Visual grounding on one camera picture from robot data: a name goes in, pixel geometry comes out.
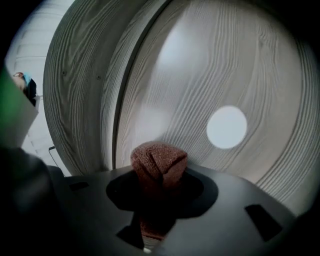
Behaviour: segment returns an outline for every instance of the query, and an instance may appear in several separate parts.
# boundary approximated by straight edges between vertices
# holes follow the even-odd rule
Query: white wooden panel
[[[16,58],[25,57],[46,57],[49,45],[43,44],[22,44],[18,47]]]
[[[38,138],[38,139],[33,139],[31,143],[32,143],[36,152],[39,150],[43,150],[43,149],[48,150],[48,148],[50,148],[54,145],[52,142],[52,139],[48,136]]]
[[[47,131],[49,131],[47,122],[46,122],[45,112],[44,112],[43,99],[41,99],[39,102],[39,114],[36,117],[36,119],[33,121],[33,124],[29,129],[29,135],[31,134],[31,132],[34,132],[34,131],[38,132],[39,134],[47,133]]]
[[[53,160],[52,156],[48,154],[46,157],[42,158],[42,161],[47,165],[47,166],[57,166],[55,161]]]
[[[31,155],[34,155],[34,156],[38,155],[36,150],[35,150],[35,148],[34,148],[34,146],[31,143],[30,137],[28,135],[25,136],[25,139],[23,141],[23,144],[22,144],[21,148],[28,154],[31,154]]]
[[[28,30],[23,34],[20,44],[50,45],[53,36],[54,33],[52,31]]]
[[[52,14],[60,16],[60,19],[62,19],[65,13],[64,7],[57,4],[44,4],[41,8],[34,11],[34,14]]]
[[[61,158],[60,158],[57,150],[56,150],[55,148],[53,148],[53,149],[51,149],[51,150],[49,151],[49,153],[50,153],[50,155],[52,156],[52,158],[53,158],[56,166],[58,166],[58,167],[61,169],[63,175],[64,175],[65,177],[70,177],[70,176],[72,176],[71,173],[68,171],[67,167],[65,166],[65,164],[62,162],[62,160],[61,160]]]
[[[42,30],[55,32],[60,20],[52,14],[34,14],[27,24],[28,30]]]
[[[66,8],[66,10],[69,8],[69,6],[74,2],[74,0],[47,0],[44,1],[44,4],[46,5],[61,5]]]
[[[40,73],[41,70],[44,69],[44,64],[45,64],[46,58],[45,57],[22,57],[18,58],[15,62],[15,69],[24,69],[23,71],[26,72],[25,69],[29,69],[31,71],[32,68],[34,73]]]

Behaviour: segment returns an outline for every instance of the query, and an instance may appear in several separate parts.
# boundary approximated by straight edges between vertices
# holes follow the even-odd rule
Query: gray wood texture
[[[320,179],[319,86],[308,45],[241,1],[76,0],[49,47],[43,99],[72,175],[127,166],[134,147],[159,140],[298,215]],[[225,105],[248,130],[222,150],[206,125]]]
[[[73,175],[112,165],[101,151],[101,95],[117,44],[145,2],[76,0],[54,33],[43,75],[44,110],[56,150]]]
[[[133,148],[164,141],[200,166],[243,177],[305,211],[319,185],[319,75],[307,45],[240,2],[175,0],[145,38],[125,88],[116,168]],[[232,149],[206,135],[210,116],[233,105],[248,130]]]

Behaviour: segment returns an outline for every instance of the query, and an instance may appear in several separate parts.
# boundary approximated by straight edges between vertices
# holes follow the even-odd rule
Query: black slot
[[[280,233],[282,227],[259,204],[249,205],[244,208],[255,227],[259,231],[263,241],[267,242]]]

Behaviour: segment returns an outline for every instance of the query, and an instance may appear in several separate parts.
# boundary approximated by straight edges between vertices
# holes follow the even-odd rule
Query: green object
[[[0,71],[0,146],[20,147],[38,112],[5,67]]]

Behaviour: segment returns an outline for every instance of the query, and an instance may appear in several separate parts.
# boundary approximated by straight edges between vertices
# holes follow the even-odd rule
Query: curved wooden surface
[[[318,175],[319,81],[312,55],[299,47],[281,24],[249,5],[173,1],[129,75],[116,167],[129,165],[141,143],[165,141],[195,164],[243,177],[282,202],[294,197],[290,208],[304,208],[305,196],[294,192],[307,173]],[[220,149],[206,126],[227,105],[242,110],[248,130],[241,144]]]
[[[51,42],[43,93],[52,140],[73,175],[129,165],[134,147],[161,140],[300,214],[320,179],[319,85],[308,46],[251,5],[77,0]],[[248,124],[231,149],[206,135],[225,105]]]
[[[72,175],[111,166],[101,151],[101,95],[119,39],[145,2],[76,0],[54,33],[44,67],[44,111]]]

